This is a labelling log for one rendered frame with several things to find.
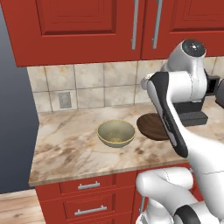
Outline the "red cabinet door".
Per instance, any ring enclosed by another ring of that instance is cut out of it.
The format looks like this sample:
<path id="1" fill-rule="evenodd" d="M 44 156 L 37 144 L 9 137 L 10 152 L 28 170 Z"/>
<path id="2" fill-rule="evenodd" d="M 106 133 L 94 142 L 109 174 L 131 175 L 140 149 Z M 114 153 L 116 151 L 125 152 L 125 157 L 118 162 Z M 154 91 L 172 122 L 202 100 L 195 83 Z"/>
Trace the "red cabinet door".
<path id="1" fill-rule="evenodd" d="M 19 67 L 141 58 L 145 0 L 0 0 Z"/>
<path id="2" fill-rule="evenodd" d="M 157 0 L 145 0 L 142 60 L 167 59 L 177 44 L 198 40 L 208 57 L 224 56 L 224 0 L 163 0 L 157 48 L 152 49 Z"/>

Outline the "olive green bowl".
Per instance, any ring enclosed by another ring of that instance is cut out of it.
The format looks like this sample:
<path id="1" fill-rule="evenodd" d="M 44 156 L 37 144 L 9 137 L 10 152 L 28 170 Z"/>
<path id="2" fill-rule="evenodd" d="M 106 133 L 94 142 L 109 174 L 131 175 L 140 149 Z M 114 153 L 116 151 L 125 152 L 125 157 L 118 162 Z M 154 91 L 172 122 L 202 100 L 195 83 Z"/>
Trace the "olive green bowl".
<path id="1" fill-rule="evenodd" d="M 128 145 L 135 137 L 134 126 L 121 119 L 111 119 L 97 127 L 97 136 L 108 147 L 122 148 Z"/>

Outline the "dark brown wooden bowl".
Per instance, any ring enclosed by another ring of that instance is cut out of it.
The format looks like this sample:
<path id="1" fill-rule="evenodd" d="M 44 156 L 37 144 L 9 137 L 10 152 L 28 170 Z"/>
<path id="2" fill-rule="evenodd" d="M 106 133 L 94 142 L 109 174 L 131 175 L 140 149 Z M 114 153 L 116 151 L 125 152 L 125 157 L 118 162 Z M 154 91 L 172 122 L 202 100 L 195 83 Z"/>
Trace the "dark brown wooden bowl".
<path id="1" fill-rule="evenodd" d="M 157 113 L 141 115 L 136 120 L 136 126 L 144 136 L 151 140 L 164 141 L 169 139 Z"/>

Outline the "red drawer front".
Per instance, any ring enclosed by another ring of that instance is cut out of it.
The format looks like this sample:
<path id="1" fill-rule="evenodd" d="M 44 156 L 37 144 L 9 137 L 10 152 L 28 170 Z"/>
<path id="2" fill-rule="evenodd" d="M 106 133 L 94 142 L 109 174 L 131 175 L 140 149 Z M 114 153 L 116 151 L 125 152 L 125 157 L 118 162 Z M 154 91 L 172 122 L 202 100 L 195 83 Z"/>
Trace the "red drawer front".
<path id="1" fill-rule="evenodd" d="M 88 192 L 94 191 L 95 189 L 110 187 L 114 184 L 114 179 L 113 175 L 76 179 L 61 182 L 59 188 L 62 194 Z"/>
<path id="2" fill-rule="evenodd" d="M 114 193 L 104 193 L 100 196 L 90 196 L 84 199 L 70 199 L 64 203 L 65 214 L 68 220 L 78 219 L 78 218 L 87 218 L 88 216 L 100 215 L 100 214 L 109 214 L 114 211 L 116 195 Z M 104 205 L 108 209 L 106 211 L 101 211 L 97 213 L 89 213 L 84 215 L 75 216 L 74 212 L 78 209 L 81 211 L 88 210 L 92 208 L 100 207 Z"/>

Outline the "black coffee machine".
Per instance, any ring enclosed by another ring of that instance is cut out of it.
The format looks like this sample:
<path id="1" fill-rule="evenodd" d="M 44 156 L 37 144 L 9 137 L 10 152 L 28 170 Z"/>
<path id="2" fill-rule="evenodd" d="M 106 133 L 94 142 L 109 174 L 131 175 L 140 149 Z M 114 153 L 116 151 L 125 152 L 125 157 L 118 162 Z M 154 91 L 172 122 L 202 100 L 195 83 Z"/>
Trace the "black coffee machine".
<path id="1" fill-rule="evenodd" d="M 206 73 L 207 89 L 205 97 L 216 95 L 219 86 L 220 76 L 210 76 Z M 174 103 L 179 119 L 185 127 L 205 125 L 207 123 L 207 115 L 202 112 L 202 106 L 205 99 L 200 102 L 179 102 Z"/>

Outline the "dark grey appliance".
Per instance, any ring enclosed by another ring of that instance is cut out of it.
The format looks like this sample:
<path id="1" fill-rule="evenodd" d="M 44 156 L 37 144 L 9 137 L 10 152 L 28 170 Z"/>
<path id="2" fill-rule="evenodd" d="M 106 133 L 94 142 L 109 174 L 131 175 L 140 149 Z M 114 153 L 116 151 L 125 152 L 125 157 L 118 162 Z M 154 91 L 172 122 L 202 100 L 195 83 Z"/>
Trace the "dark grey appliance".
<path id="1" fill-rule="evenodd" d="M 221 80 L 215 97 L 215 102 L 224 109 L 224 79 Z"/>

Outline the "grey wall outlet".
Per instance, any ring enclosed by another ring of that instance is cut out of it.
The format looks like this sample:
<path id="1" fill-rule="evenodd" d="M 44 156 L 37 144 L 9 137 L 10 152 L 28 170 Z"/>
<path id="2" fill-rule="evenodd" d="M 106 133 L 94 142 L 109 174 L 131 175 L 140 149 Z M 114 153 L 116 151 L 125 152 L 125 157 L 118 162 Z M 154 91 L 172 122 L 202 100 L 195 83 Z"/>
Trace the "grey wall outlet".
<path id="1" fill-rule="evenodd" d="M 59 106 L 62 109 L 70 109 L 72 107 L 71 95 L 69 92 L 58 93 Z"/>

